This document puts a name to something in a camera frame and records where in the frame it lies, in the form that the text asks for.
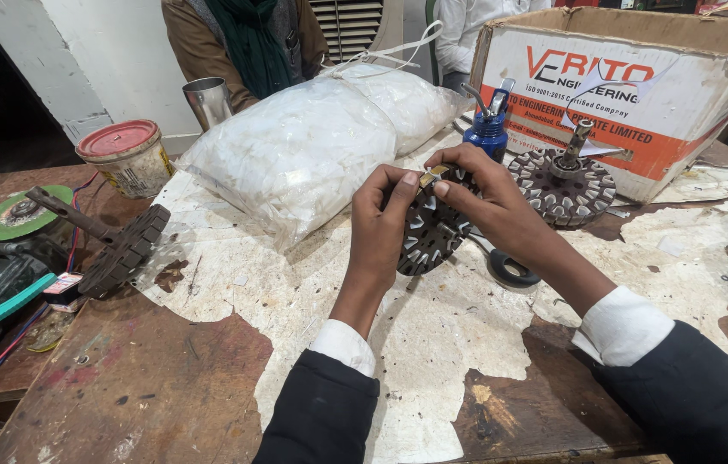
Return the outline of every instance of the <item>blue oil can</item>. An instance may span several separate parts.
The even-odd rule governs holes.
[[[515,83],[514,79],[503,79],[502,86],[493,91],[488,106],[484,105],[476,89],[462,84],[464,90],[473,95],[479,104],[479,111],[473,116],[473,125],[465,131],[462,141],[481,148],[496,163],[502,162],[504,150],[508,147],[508,133],[504,131],[504,113],[508,109],[510,92],[513,91]]]

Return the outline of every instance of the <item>metal tumbler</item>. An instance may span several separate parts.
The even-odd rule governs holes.
[[[222,78],[203,78],[188,82],[184,95],[204,132],[232,116],[229,90]]]

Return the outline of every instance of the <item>bag of paper insulation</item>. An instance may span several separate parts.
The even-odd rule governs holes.
[[[282,90],[211,128],[177,161],[290,248],[395,157],[384,111],[340,79]]]
[[[435,87],[415,74],[378,64],[345,66],[325,69],[321,76],[348,81],[387,114],[395,126],[399,155],[412,153],[475,105],[457,92]]]

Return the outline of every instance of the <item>brown jacket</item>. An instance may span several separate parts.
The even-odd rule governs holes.
[[[320,71],[321,57],[329,56],[327,39],[308,0],[296,0],[298,40],[301,43],[301,73],[313,79]],[[177,63],[188,81],[219,77],[226,81],[229,102],[235,112],[254,105],[258,99],[244,86],[238,69],[226,56],[224,47],[186,0],[161,0],[163,22]]]

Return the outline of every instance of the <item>cardboard box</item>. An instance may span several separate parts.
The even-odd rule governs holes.
[[[488,21],[471,85],[489,101],[503,78],[509,150],[564,148],[565,116],[590,119],[593,144],[624,149],[595,157],[618,193],[648,202],[728,123],[728,18],[582,6]]]

